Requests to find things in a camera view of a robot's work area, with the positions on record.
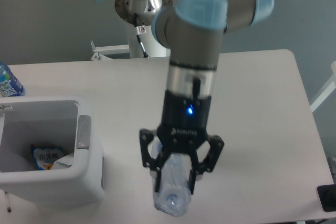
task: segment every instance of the plastic bottle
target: plastic bottle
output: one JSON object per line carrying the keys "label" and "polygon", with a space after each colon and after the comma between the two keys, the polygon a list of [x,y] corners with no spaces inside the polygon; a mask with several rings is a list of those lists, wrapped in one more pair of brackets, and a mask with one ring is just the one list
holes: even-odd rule
{"label": "plastic bottle", "polygon": [[0,94],[3,97],[18,97],[25,94],[22,84],[2,62],[0,62]]}
{"label": "plastic bottle", "polygon": [[[152,147],[152,157],[156,158],[161,148],[161,142],[156,140]],[[155,208],[176,217],[184,215],[191,200],[191,192],[183,168],[181,154],[171,154],[161,173],[161,184],[158,193],[154,191],[155,178],[153,179]]]}

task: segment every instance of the black object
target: black object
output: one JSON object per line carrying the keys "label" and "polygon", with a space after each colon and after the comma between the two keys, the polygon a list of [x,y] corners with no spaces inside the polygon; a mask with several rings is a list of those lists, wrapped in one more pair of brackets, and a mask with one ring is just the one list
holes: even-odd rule
{"label": "black object", "polygon": [[[140,130],[142,165],[156,172],[155,192],[160,189],[161,169],[172,153],[190,156],[192,168],[189,174],[189,189],[194,193],[195,181],[204,172],[212,172],[224,147],[223,140],[216,135],[209,136],[206,124],[211,96],[199,99],[200,80],[193,80],[193,97],[186,98],[166,90],[162,120],[156,131]],[[149,144],[158,137],[162,149],[156,159],[148,151]],[[199,162],[197,149],[208,141],[210,149]]]}
{"label": "black object", "polygon": [[325,212],[336,211],[336,185],[324,185],[317,188],[322,208]]}

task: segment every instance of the blue led light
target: blue led light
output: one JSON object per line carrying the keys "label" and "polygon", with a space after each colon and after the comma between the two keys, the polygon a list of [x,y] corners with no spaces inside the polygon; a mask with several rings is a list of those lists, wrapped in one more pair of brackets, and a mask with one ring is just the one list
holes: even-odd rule
{"label": "blue led light", "polygon": [[190,105],[190,107],[187,108],[187,113],[188,113],[189,115],[192,115],[192,114],[194,113],[194,111],[193,111],[193,106],[192,106],[192,105]]}

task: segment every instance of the blue bottle label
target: blue bottle label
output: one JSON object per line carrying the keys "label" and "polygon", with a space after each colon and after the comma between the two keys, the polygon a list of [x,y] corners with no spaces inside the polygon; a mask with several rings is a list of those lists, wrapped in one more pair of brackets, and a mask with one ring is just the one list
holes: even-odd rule
{"label": "blue bottle label", "polygon": [[18,97],[23,92],[23,86],[10,72],[0,77],[0,93],[3,97]]}

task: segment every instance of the metal stand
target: metal stand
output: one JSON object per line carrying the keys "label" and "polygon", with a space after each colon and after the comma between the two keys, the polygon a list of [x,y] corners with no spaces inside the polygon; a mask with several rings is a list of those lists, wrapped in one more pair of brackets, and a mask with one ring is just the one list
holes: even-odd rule
{"label": "metal stand", "polygon": [[[129,54],[129,45],[117,45],[117,46],[107,46],[107,47],[95,47],[93,41],[91,41],[93,56],[91,60],[113,60],[106,55],[118,55],[118,54]],[[170,50],[166,50],[166,56],[170,55]]]}
{"label": "metal stand", "polygon": [[336,89],[336,61],[331,64],[333,75],[322,86],[317,94],[310,101],[311,112],[314,112],[321,103]]}

